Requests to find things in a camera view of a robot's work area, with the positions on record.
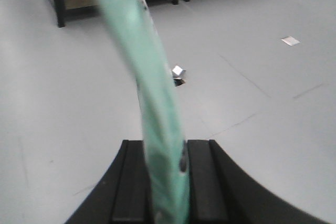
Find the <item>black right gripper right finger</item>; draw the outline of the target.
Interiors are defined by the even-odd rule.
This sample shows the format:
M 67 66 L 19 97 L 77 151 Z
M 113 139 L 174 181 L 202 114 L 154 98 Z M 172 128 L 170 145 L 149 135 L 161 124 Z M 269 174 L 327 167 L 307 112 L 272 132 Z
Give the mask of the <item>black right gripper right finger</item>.
M 190 223 L 323 223 L 250 177 L 215 140 L 189 140 Z

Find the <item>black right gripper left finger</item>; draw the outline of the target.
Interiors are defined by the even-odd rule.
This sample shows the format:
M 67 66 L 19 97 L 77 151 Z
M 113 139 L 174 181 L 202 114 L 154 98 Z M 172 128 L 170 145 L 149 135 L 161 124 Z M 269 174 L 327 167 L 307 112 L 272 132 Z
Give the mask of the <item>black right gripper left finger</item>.
M 124 140 L 91 193 L 66 223 L 152 223 L 143 142 Z

